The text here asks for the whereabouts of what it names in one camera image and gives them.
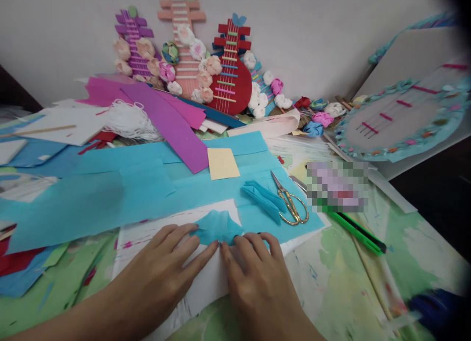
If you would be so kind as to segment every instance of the scissor blade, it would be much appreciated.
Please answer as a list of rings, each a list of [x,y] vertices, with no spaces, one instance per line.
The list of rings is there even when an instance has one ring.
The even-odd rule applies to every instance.
[[[276,184],[276,186],[278,187],[278,189],[280,189],[281,191],[286,191],[285,188],[283,188],[283,186],[280,184],[280,182],[279,182],[278,179],[276,178],[275,173],[273,173],[273,171],[270,171],[270,172],[271,172],[271,176],[272,176],[273,179],[275,180],[275,184]]]

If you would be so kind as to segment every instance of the hand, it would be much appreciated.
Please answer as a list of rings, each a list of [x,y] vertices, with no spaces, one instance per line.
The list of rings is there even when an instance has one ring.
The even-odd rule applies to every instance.
[[[119,320],[116,327],[120,328],[120,339],[130,335],[131,339],[140,340],[159,327],[214,255],[218,241],[182,268],[200,245],[200,239],[192,236],[177,245],[197,229],[195,224],[163,227],[102,291],[102,303],[108,304],[115,320]]]
[[[234,242],[245,271],[226,243],[221,253],[242,331],[252,340],[323,340],[299,303],[278,240],[270,233],[247,233]]]

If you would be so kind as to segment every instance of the wooden stick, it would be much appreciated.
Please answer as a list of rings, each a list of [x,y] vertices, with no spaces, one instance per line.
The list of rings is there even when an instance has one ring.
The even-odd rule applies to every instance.
[[[0,138],[12,137],[12,136],[31,135],[31,134],[35,134],[35,133],[50,132],[50,131],[65,130],[65,129],[72,129],[72,128],[76,128],[76,127],[77,127],[77,125],[67,125],[67,126],[56,127],[56,128],[47,128],[47,129],[39,129],[39,130],[15,132],[15,133],[11,133],[11,134],[0,135]]]

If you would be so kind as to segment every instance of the white wall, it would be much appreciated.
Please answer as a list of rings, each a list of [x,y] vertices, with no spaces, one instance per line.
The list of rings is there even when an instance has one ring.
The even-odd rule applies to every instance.
[[[129,4],[159,47],[172,37],[159,0],[0,0],[0,64],[43,106],[87,96],[74,78],[114,71],[114,15]],[[377,47],[446,10],[440,0],[201,0],[196,36],[210,47],[218,23],[248,17],[252,50],[289,97],[345,94]]]

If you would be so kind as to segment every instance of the yellow paper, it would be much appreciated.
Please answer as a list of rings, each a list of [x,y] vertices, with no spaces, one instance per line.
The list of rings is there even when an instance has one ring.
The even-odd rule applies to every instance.
[[[232,149],[208,148],[211,180],[240,177]]]

